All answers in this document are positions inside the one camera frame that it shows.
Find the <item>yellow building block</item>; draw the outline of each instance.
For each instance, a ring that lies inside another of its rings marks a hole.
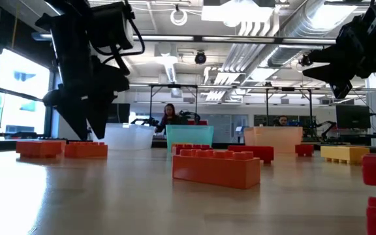
[[[326,161],[359,165],[362,157],[369,153],[369,148],[321,146],[320,152]]]

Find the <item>computer monitor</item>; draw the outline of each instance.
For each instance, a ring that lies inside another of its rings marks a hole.
[[[130,104],[110,104],[107,123],[128,123]]]
[[[338,128],[371,128],[368,106],[337,105],[336,119]]]

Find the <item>white bin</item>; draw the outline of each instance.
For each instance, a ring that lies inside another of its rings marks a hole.
[[[122,123],[107,123],[104,139],[98,140],[92,134],[94,141],[108,144],[113,150],[140,150],[151,147],[155,127],[131,125]]]

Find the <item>woman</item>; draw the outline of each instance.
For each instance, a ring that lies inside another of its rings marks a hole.
[[[173,104],[167,104],[164,107],[164,115],[162,117],[161,123],[156,127],[155,132],[160,133],[165,129],[166,125],[179,125],[181,124],[181,119],[175,114],[175,106]]]

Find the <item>security camera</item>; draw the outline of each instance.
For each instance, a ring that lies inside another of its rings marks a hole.
[[[197,65],[202,65],[206,61],[207,61],[207,57],[206,57],[206,54],[203,51],[199,51],[199,52],[196,53],[195,63]]]

